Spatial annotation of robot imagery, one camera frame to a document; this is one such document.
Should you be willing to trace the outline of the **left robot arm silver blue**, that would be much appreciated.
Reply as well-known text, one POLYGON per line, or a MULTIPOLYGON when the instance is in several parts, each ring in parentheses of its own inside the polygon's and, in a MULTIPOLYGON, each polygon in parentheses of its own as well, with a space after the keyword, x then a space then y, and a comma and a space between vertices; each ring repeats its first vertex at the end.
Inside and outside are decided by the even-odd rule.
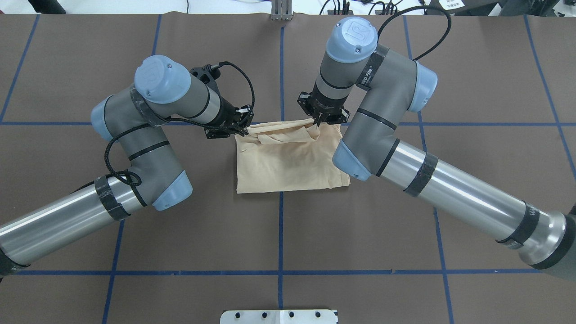
POLYGON ((108 173, 1 227, 1 277, 112 223, 152 206, 164 211, 193 187, 162 126, 183 122, 204 128, 208 139, 247 135, 254 101, 235 107, 218 90, 223 61, 188 70, 164 55, 137 67, 132 84, 101 101, 93 129, 107 141, 108 173))

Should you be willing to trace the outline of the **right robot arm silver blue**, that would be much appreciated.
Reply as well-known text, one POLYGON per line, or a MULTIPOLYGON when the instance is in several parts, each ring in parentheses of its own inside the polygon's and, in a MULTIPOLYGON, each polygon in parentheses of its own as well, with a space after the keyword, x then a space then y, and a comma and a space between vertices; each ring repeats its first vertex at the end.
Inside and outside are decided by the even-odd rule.
POLYGON ((363 101, 333 155, 339 170, 385 179, 514 250, 535 271, 574 281, 574 212, 542 211, 440 160, 425 143, 397 138, 403 115, 419 113, 436 85, 433 71, 380 45, 375 27, 351 16, 334 25, 314 90, 298 102, 316 123, 347 123, 343 103, 358 86, 363 101))

